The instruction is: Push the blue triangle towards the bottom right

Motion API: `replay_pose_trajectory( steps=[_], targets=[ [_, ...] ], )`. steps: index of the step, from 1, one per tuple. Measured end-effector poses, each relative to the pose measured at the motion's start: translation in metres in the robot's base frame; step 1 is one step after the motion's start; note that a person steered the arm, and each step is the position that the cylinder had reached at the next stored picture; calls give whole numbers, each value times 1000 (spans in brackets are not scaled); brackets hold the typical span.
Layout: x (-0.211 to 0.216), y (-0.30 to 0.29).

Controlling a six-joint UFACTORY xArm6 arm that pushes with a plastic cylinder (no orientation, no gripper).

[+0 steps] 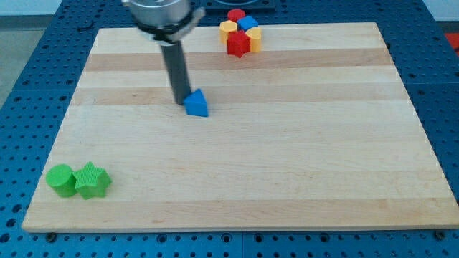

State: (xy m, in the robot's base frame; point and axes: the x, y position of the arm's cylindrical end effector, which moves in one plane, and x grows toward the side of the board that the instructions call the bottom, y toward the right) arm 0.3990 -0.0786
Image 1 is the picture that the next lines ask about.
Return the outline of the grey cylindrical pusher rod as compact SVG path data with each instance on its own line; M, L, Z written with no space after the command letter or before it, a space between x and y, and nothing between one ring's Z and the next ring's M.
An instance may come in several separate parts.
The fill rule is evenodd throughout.
M169 75L174 101L178 105L183 105L184 100L191 94L191 85L182 43L177 41L169 46L161 46L161 52Z

